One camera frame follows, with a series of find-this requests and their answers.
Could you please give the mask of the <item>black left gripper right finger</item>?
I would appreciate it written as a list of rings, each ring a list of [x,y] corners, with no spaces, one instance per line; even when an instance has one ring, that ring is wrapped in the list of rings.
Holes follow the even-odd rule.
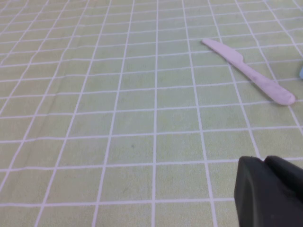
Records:
[[[267,156],[264,160],[283,184],[303,201],[303,170],[278,156]]]

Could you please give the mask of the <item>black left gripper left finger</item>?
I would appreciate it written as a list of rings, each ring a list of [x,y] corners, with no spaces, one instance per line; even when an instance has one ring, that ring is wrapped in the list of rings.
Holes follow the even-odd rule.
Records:
[[[234,200],[241,227],[303,225],[303,202],[259,158],[239,159]]]

